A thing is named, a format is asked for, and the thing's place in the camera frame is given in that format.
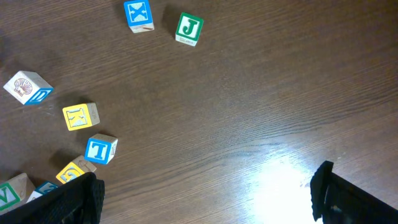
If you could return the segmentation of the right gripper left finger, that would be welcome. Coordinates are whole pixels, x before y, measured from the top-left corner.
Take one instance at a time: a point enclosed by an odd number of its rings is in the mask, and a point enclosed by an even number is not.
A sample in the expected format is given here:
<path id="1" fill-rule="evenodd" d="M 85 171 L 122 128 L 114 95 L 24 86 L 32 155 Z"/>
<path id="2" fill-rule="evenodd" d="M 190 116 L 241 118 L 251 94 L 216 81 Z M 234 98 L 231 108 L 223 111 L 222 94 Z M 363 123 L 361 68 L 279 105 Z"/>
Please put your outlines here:
<path id="1" fill-rule="evenodd" d="M 1 215 L 1 223 L 99 224 L 104 195 L 104 181 L 88 172 Z"/>

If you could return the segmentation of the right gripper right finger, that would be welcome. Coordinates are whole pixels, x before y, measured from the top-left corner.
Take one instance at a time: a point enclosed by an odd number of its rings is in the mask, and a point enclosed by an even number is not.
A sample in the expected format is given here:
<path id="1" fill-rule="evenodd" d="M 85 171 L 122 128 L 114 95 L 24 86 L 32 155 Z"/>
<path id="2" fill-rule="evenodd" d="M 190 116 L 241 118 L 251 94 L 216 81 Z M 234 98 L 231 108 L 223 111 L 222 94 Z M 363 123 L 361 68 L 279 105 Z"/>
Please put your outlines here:
<path id="1" fill-rule="evenodd" d="M 332 172 L 324 161 L 310 181 L 313 219 L 323 223 L 397 223 L 397 209 Z"/>

